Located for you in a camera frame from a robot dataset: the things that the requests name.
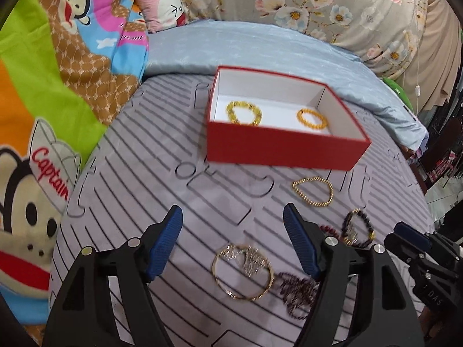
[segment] white cloud print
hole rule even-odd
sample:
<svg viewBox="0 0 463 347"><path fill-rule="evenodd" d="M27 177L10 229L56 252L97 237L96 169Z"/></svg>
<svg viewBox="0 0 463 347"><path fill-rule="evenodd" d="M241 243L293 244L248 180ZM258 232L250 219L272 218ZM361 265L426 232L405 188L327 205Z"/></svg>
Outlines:
<svg viewBox="0 0 463 347"><path fill-rule="evenodd" d="M106 47L114 47L114 44L116 44L117 42L117 39L115 38L105 38L103 40L96 40L96 42L98 43L98 49L101 49L101 48L106 48Z"/></svg>

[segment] pink stripe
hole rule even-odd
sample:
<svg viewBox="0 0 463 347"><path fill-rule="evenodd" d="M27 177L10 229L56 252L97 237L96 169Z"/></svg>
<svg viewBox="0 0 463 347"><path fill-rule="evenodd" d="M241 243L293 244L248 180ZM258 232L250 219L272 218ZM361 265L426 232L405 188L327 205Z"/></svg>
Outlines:
<svg viewBox="0 0 463 347"><path fill-rule="evenodd" d="M138 46L148 47L148 38L144 31L123 31L117 46L120 47L123 44L137 44Z"/></svg>
<svg viewBox="0 0 463 347"><path fill-rule="evenodd" d="M126 20L114 17L111 12L113 0L92 0L93 13L100 26L106 31L121 32Z"/></svg>

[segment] white cord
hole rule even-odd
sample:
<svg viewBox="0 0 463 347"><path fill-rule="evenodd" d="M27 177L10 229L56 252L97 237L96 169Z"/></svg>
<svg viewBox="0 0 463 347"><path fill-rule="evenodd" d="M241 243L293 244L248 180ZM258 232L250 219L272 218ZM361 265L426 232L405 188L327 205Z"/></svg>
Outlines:
<svg viewBox="0 0 463 347"><path fill-rule="evenodd" d="M416 25L416 38L417 38L417 43L416 43L416 55L418 56L418 66L417 66L417 72L416 72L416 87L415 87L415 95L416 95L416 115L418 115L418 98L420 97L421 94L421 89L420 89L420 40L418 39L420 36L420 29L418 28L418 15L416 14L416 1L414 1L413 4L413 16L415 18L415 25Z"/></svg>

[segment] open box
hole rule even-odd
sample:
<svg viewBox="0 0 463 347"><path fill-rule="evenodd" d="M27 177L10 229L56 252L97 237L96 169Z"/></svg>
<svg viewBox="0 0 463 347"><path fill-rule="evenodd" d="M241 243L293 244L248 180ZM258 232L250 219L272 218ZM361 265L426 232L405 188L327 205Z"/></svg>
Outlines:
<svg viewBox="0 0 463 347"><path fill-rule="evenodd" d="M229 121L231 101L247 101L262 111L258 126L250 110L235 107L241 124ZM318 111L328 127L314 130L297 119L301 108ZM314 124L320 121L305 113ZM300 77L220 66L210 89L207 159L225 163L322 168L348 171L371 144L343 102L318 82Z"/></svg>

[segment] screw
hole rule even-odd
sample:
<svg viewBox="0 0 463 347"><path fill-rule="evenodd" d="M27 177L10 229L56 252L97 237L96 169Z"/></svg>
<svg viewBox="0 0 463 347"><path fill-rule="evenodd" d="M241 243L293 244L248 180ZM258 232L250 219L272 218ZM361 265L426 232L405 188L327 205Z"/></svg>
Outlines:
<svg viewBox="0 0 463 347"><path fill-rule="evenodd" d="M328 245L330 245L332 247L335 247L337 245L337 239L334 238L333 236L328 236L325 239L325 243L327 243Z"/></svg>
<svg viewBox="0 0 463 347"><path fill-rule="evenodd" d="M134 237L127 242L127 245L131 248L138 247L140 245L140 239Z"/></svg>
<svg viewBox="0 0 463 347"><path fill-rule="evenodd" d="M82 253L83 256L88 256L89 254L91 254L93 252L93 248L92 247L84 247L82 248L82 250L80 251L80 253Z"/></svg>
<svg viewBox="0 0 463 347"><path fill-rule="evenodd" d="M386 250L381 244L374 245L373 249L376 253L379 253L379 254L383 254Z"/></svg>

